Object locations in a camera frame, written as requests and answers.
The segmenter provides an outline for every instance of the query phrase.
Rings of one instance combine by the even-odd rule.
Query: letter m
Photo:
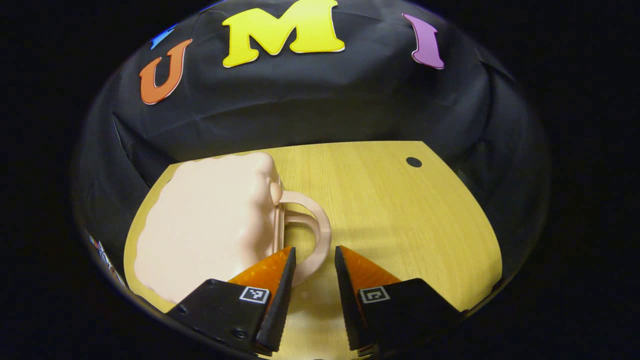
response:
[[[229,17],[222,24],[229,27],[229,55],[222,61],[234,67],[258,58],[249,36],[269,54],[277,55],[296,29],[291,43],[295,53],[329,53],[344,50],[344,42],[335,36],[332,8],[335,0],[298,0],[279,18],[264,10],[250,9]]]

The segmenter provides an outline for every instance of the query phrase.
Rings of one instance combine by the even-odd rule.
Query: wooden table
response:
[[[464,184],[424,143],[328,143],[261,151],[273,157],[287,190],[304,193],[324,208],[332,225],[332,248],[344,245],[402,280],[420,277],[460,311],[476,305],[500,279],[500,249],[489,221]],[[409,165],[409,157],[422,166]],[[177,165],[163,177],[170,178]],[[157,183],[166,183],[163,177]],[[155,186],[147,198],[157,198],[160,190]],[[145,203],[142,213],[153,201]],[[307,212],[297,205],[290,208]],[[139,217],[132,229],[140,226]],[[313,242],[307,229],[285,230],[285,246],[296,247],[298,262],[311,253]],[[272,359],[356,357],[347,343],[333,257],[331,251],[319,271],[293,289],[280,351]],[[158,306],[158,296],[134,278],[134,258],[135,239],[130,236],[127,281],[133,292]]]

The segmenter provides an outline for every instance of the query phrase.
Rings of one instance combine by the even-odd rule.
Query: foam-shaped mug top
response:
[[[181,164],[147,214],[136,277],[178,303],[203,281],[227,281],[272,254],[279,188],[275,163],[263,152]]]

